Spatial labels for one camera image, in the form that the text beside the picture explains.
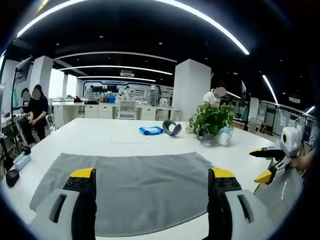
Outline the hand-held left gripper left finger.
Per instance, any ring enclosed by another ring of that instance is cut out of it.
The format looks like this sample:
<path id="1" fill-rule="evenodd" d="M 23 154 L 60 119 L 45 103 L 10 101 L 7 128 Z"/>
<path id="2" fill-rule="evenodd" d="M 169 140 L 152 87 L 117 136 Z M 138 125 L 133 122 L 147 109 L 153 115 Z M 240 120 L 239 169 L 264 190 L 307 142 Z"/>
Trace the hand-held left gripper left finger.
<path id="1" fill-rule="evenodd" d="M 76 170 L 38 205 L 28 228 L 38 240 L 94 240 L 96 197 L 96 169 Z"/>

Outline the person's right hand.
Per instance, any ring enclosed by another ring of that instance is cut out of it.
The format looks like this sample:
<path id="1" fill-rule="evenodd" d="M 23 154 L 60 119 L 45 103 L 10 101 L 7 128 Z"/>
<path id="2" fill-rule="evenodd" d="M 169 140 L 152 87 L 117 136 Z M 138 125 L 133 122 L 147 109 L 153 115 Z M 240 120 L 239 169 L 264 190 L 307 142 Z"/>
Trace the person's right hand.
<path id="1" fill-rule="evenodd" d="M 310 157 L 308 155 L 293 157 L 290 163 L 290 166 L 295 168 L 298 172 L 304 172 L 309 165 Z"/>

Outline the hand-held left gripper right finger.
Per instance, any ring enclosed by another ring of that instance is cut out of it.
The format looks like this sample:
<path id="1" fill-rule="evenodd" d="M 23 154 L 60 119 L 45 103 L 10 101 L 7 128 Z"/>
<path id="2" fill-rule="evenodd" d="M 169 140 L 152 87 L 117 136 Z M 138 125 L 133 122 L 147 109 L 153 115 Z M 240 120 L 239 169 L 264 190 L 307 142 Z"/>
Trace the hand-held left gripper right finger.
<path id="1" fill-rule="evenodd" d="M 210 168 L 207 194 L 208 240 L 267 240 L 272 235 L 267 207 L 242 189 L 232 172 Z"/>

